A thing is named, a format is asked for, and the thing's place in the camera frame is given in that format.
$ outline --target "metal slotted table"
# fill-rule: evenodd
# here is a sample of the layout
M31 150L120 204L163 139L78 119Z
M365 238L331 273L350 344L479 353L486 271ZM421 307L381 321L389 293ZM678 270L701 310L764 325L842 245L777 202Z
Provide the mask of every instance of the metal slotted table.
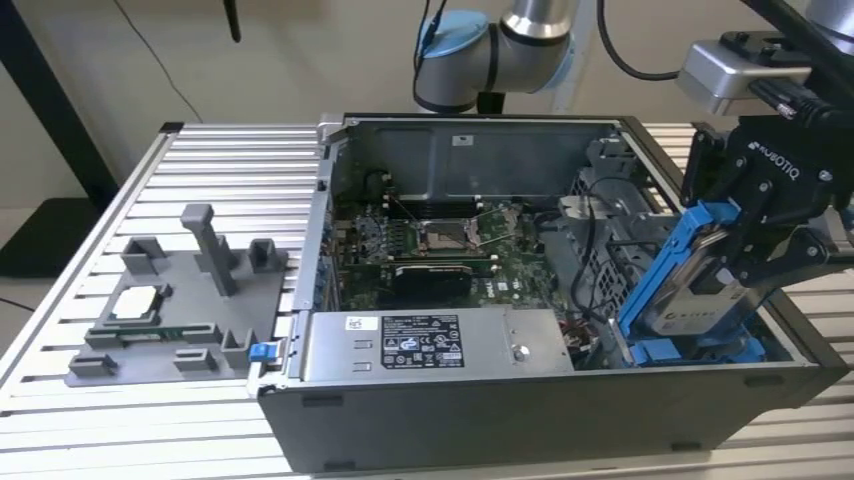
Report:
M647 128L685 167L690 125ZM63 375L124 270L118 254L131 236L156 235L167 250L195 248L179 221L187 203L214 205L214 226L232 247L270 237L288 250L276 326L287 331L318 161L312 125L188 125L158 136L0 360L0 479L292 478L244 381L71 389ZM854 365L854 274L788 292ZM854 478L853 472L849 374L806 407L764 414L711 453L361 478L753 480Z

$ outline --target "white label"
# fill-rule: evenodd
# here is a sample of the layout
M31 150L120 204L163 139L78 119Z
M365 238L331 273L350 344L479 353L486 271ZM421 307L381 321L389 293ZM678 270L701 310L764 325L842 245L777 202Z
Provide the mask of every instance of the white label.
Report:
M451 137L451 145L455 147L471 147L475 144L474 135L454 135Z
M379 328L379 317L347 317L347 330L377 330Z

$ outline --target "metal case panel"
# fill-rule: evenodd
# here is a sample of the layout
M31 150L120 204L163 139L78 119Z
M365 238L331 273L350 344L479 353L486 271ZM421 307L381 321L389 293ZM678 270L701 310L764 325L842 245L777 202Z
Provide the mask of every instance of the metal case panel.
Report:
M818 370L294 388L259 403L296 472L554 462L711 449L800 406Z
M387 319L410 316L457 317L459 333L454 333L455 326L449 342L462 345L463 366L407 368L403 361L398 363L398 357L405 358L398 353L403 352L398 351L398 337L386 337L395 341L394 348L385 345L385 324ZM359 329L351 328L350 319L362 320ZM418 342L430 337L414 338ZM435 355L435 345L425 343L419 345L429 349L423 355ZM510 308L316 313L304 361L303 380L312 384L474 381L573 372L553 311Z

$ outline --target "cable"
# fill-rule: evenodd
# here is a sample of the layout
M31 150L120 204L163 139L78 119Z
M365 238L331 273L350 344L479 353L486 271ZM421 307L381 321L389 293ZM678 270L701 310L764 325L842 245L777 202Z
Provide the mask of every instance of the cable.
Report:
M425 14L422 16L422 22L418 27L418 36L421 38L419 42L415 42L415 74L413 75L413 98L417 99L417 91L415 84L418 83L418 76L422 73L422 66L425 65L425 56L427 55L427 47L433 44L433 40L437 36L437 30L439 30L439 24L442 23L442 14L445 13L445 6L447 5L449 0L442 0L439 4L439 9L433 16L433 20L430 21L430 25L427 26L427 31L425 32L425 36L422 37L422 30L425 29L425 22L427 21L427 11L430 10L430 0L426 0L425 4Z
M614 43L611 42L611 36L609 35L609 29L605 23L605 0L597 0L597 25L599 26L599 37L602 38L605 51L607 52L609 57L611 57L611 61L630 77L637 78L638 80L645 80L647 82L663 82L667 80L675 80L675 78L679 76L678 70L675 72L665 73L641 72L626 63L626 61L617 53L617 49L614 48Z
M35 308L28 307L23 303L18 303L16 301L10 300L10 299L3 298L3 297L0 297L0 303L7 303L7 304L12 305L14 307L20 308L22 310L27 310L28 312L35 312L36 311Z
M581 266L578 268L578 271L575 272L575 277L573 277L573 283L570 284L570 298L573 300L573 303L575 304L575 308L582 311L582 314L585 316L591 318L595 322L598 322L602 325L607 324L607 321L606 321L605 317L602 315L599 315L595 311L593 311L590 308L587 308L582 304L582 302L581 302L581 300L578 298L578 285L581 283L581 279L582 279L582 276L585 274L585 271L587 270L587 267L590 266L590 261L593 260L593 250L594 250L594 243L595 243L595 239L597 239L597 214L595 214L594 209L593 209L593 202L590 201L590 198L591 198L593 189L605 180L622 181L622 182L630 183L631 185L635 185L635 183L626 177L613 177L613 176L599 177L590 184L590 186L587 187L587 189L582 193L582 199L586 199L586 201L587 201L587 240L585 242L585 250L583 250L583 253L582 253L582 256L581 256L581 258L582 258L582 262L581 263L582 264L581 264Z
M425 1L425 13L422 13L422 21L418 24L418 31L415 32L415 50L413 51L413 71L418 72L418 52L422 44L422 30L425 30L425 23L427 22L427 13L430 12L430 0Z
M167 70L166 65L163 64L163 61L160 60L160 57L158 56L158 53L155 52L155 49L152 48L151 44L148 43L148 40L146 40L146 37L143 36L143 33L136 28L136 25L134 24L134 20L131 20L131 16L128 15L128 12L124 10L124 7L122 6L122 3L119 3L119 0L112 0L112 3L116 5L116 8L119 9L119 12L122 12L122 16L124 17L124 20L128 22L128 25L131 26L131 29L136 33L136 36L143 41L143 44L146 45L146 48L148 48L148 51L151 52L151 55L155 57L155 61L158 62L158 65L160 65L160 70L163 70L163 74L166 75L166 79L170 82L170 86L172 87L172 90L175 91L178 96L184 101L184 104L187 105L190 110L192 110L192 113L196 116L196 120L199 120L199 123L204 123L204 120L202 119L202 115L199 115L199 111L192 106L192 103L190 103L190 100L187 100L187 97L184 96L184 94L179 90L178 86L175 85L175 81L172 80L172 75L170 75L170 71Z

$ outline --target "warning label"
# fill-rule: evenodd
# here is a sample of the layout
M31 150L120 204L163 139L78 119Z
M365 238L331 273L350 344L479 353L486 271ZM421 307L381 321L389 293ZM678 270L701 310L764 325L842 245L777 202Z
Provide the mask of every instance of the warning label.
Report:
M383 317L383 367L466 366L457 315Z

